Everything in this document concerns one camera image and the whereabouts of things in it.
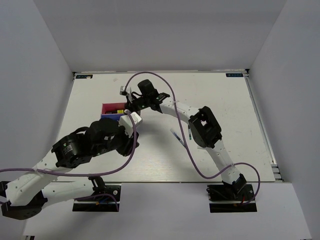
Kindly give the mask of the blue ink pen refill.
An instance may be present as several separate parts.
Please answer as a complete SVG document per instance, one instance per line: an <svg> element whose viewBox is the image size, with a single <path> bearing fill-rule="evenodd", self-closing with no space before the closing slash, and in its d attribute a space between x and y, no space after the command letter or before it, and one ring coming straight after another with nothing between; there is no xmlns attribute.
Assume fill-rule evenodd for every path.
<svg viewBox="0 0 320 240"><path fill-rule="evenodd" d="M171 132L171 133L174 135L174 137L180 142L180 144L181 144L184 148L186 148L186 144L185 144L185 142L183 141L183 138L180 137L180 136L178 135L178 133L177 133L173 128L170 129L170 132Z"/></svg>

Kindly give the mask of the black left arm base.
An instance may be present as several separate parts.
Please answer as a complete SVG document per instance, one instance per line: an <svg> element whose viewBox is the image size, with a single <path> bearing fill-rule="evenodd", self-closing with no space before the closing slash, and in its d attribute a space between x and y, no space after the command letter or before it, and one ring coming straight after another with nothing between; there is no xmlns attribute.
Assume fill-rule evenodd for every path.
<svg viewBox="0 0 320 240"><path fill-rule="evenodd" d="M106 185L106 190L95 192L92 197L74 200L73 212L117 213L120 210L121 184Z"/></svg>

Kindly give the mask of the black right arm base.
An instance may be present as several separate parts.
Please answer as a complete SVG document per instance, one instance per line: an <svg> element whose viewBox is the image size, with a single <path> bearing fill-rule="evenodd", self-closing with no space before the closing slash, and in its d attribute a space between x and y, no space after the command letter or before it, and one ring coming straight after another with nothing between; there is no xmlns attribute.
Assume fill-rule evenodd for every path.
<svg viewBox="0 0 320 240"><path fill-rule="evenodd" d="M254 197L254 189L247 184L240 193L235 196L228 193L223 184L207 185L210 213L256 213L257 206Z"/></svg>

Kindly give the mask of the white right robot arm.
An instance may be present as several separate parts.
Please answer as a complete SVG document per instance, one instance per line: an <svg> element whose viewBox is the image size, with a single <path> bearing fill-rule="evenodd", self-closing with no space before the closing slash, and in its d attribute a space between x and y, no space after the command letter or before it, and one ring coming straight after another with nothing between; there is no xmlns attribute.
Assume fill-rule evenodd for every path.
<svg viewBox="0 0 320 240"><path fill-rule="evenodd" d="M140 94L122 86L120 94L126 96L125 108L132 112L139 112L151 108L159 113L176 117L188 124L192 139L207 151L221 173L222 183L226 195L236 200L244 193L247 181L244 175L234 166L231 157L222 140L222 129L211 109L191 107L174 100L172 94L159 93L146 79L138 84Z"/></svg>

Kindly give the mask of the orange cap black highlighter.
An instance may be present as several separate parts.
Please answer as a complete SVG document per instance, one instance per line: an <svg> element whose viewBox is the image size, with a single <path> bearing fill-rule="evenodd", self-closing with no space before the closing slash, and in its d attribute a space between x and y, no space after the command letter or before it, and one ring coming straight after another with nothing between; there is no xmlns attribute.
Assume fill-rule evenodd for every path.
<svg viewBox="0 0 320 240"><path fill-rule="evenodd" d="M117 114L117 111L107 111L107 112L105 112L105 114L107 115L109 115L109 114Z"/></svg>

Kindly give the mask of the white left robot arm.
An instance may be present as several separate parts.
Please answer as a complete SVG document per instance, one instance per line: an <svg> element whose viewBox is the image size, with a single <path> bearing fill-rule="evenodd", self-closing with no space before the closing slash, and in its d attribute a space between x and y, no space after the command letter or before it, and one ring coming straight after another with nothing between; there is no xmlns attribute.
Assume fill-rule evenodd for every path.
<svg viewBox="0 0 320 240"><path fill-rule="evenodd" d="M53 182L62 174L111 151L131 157L139 146L137 126L142 122L134 115L123 115L119 120L102 118L64 136L37 165L26 170L22 176L13 181L1 181L0 195L6 198L6 202L1 204L2 215L26 220L55 203L110 197L112 193L100 174L87 173L85 180L80 181Z"/></svg>

